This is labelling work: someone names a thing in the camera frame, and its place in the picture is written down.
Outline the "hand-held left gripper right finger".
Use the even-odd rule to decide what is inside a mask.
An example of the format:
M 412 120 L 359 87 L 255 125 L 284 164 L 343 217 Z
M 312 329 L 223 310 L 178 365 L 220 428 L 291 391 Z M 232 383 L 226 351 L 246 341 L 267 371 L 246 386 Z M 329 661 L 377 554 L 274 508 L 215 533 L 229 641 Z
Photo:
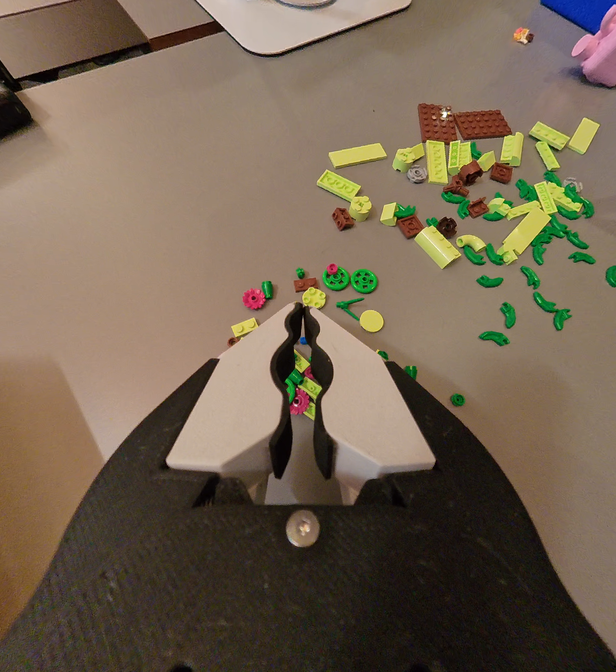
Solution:
M 316 308 L 306 309 L 311 369 L 322 387 L 315 408 L 315 461 L 343 503 L 389 473 L 431 469 L 434 455 L 386 362 Z

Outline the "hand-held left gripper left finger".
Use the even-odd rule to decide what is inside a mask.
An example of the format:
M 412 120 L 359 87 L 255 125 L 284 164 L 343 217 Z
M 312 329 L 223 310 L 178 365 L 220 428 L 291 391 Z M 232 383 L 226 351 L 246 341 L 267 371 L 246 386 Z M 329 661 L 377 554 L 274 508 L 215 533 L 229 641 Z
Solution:
M 286 379 L 304 307 L 290 303 L 223 353 L 167 457 L 175 469 L 280 478 L 292 429 Z

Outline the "white book stand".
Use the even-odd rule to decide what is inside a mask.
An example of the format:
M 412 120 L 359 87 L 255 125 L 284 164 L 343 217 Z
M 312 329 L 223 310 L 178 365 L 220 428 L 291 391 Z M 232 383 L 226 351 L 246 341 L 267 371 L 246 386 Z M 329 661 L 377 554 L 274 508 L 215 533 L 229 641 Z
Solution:
M 411 1 L 199 1 L 240 46 L 279 55 L 406 9 Z

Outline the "pile of small flower pieces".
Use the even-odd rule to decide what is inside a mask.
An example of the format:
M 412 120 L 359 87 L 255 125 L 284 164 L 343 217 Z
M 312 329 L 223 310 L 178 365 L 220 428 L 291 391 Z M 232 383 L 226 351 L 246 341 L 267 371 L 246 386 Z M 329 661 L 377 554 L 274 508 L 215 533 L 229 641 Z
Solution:
M 316 278 L 306 276 L 303 268 L 296 270 L 297 279 L 294 281 L 295 291 L 302 296 L 305 290 L 310 287 L 318 288 L 319 283 Z M 337 264 L 329 264 L 323 272 L 323 284 L 329 290 L 342 291 L 348 286 L 352 286 L 359 294 L 352 300 L 342 300 L 337 303 L 337 307 L 348 315 L 354 317 L 359 323 L 358 315 L 354 314 L 350 305 L 363 301 L 364 296 L 373 292 L 379 284 L 378 277 L 374 272 L 367 268 L 356 269 L 349 273 L 343 267 Z M 250 310 L 262 308 L 268 300 L 274 297 L 274 289 L 271 281 L 263 281 L 260 288 L 250 288 L 242 294 L 243 305 Z M 293 414 L 304 414 L 314 419 L 315 399 L 317 399 L 317 384 L 308 384 L 304 379 L 313 379 L 312 371 L 307 360 L 299 354 L 295 355 L 296 373 L 289 375 L 286 382 L 288 399 L 290 401 L 290 411 Z

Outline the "brown studded plate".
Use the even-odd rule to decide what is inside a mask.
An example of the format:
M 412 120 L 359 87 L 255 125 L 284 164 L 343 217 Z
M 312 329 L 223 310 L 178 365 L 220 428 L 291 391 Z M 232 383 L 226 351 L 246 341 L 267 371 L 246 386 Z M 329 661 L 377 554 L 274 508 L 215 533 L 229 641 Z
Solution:
M 421 139 L 449 144 L 458 140 L 453 110 L 450 105 L 420 103 L 418 115 Z
M 455 112 L 453 118 L 464 141 L 503 138 L 512 134 L 501 110 Z

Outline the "pink brick flower pot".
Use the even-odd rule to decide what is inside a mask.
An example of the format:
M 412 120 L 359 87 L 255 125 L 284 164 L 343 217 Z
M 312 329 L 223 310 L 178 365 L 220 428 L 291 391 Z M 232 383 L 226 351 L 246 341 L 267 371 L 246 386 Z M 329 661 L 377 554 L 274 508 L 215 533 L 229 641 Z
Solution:
M 616 5 L 604 15 L 595 35 L 585 35 L 572 49 L 586 78 L 608 87 L 616 85 Z

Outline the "blue plastic bin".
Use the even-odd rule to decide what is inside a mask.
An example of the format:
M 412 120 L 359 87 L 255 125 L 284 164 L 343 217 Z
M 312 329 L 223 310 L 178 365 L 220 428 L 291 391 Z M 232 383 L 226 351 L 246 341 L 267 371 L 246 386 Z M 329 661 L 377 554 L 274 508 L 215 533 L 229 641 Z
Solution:
M 540 4 L 594 34 L 616 1 L 540 1 Z

